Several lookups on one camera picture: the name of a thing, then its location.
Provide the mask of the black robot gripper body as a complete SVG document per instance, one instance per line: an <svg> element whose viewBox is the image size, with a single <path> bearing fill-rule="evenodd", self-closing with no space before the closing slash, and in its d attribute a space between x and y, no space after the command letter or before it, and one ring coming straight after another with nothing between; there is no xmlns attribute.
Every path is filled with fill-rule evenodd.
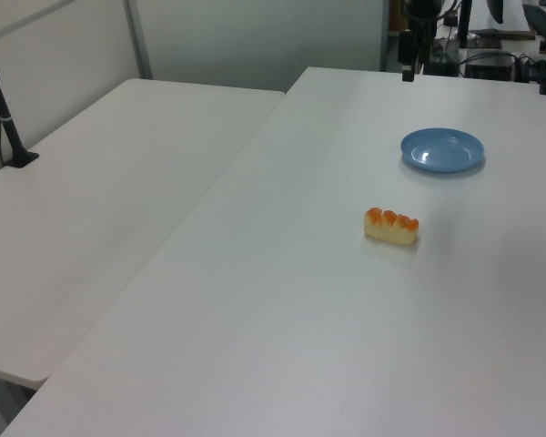
<svg viewBox="0 0 546 437"><path fill-rule="evenodd" d="M402 2L402 14L410 22L434 22L440 11L440 0L404 0Z"/></svg>

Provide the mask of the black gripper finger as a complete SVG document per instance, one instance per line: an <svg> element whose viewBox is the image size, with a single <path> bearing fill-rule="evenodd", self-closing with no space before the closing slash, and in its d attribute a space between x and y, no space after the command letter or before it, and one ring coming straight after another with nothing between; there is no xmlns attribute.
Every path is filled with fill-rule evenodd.
<svg viewBox="0 0 546 437"><path fill-rule="evenodd" d="M415 27L416 36L416 59L415 73L418 74L424 64L427 62L427 26L425 24L417 24Z"/></svg>
<svg viewBox="0 0 546 437"><path fill-rule="evenodd" d="M409 29L399 32L399 63L401 64L402 80L414 81L414 35Z"/></svg>

